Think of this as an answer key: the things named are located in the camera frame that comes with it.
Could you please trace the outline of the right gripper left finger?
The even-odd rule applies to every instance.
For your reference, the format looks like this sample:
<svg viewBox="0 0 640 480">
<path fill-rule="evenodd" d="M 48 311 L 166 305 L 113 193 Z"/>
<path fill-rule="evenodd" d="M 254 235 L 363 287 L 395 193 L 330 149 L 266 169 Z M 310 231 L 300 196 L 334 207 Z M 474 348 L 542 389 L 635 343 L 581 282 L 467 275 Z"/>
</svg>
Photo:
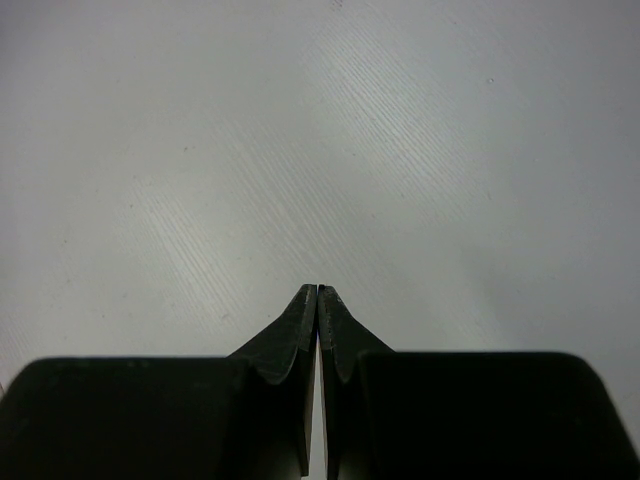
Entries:
<svg viewBox="0 0 640 480">
<path fill-rule="evenodd" d="M 49 357 L 1 401 L 5 479 L 300 479 L 317 289 L 232 354 Z"/>
</svg>

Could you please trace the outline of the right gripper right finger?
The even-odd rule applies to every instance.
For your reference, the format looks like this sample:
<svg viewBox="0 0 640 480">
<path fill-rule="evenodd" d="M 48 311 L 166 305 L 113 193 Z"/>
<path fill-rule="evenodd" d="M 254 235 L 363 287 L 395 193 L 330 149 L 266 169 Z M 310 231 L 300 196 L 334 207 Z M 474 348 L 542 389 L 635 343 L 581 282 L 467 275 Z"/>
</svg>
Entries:
<svg viewBox="0 0 640 480">
<path fill-rule="evenodd" d="M 561 352 L 397 352 L 318 291 L 330 479 L 635 479 L 595 370 Z"/>
</svg>

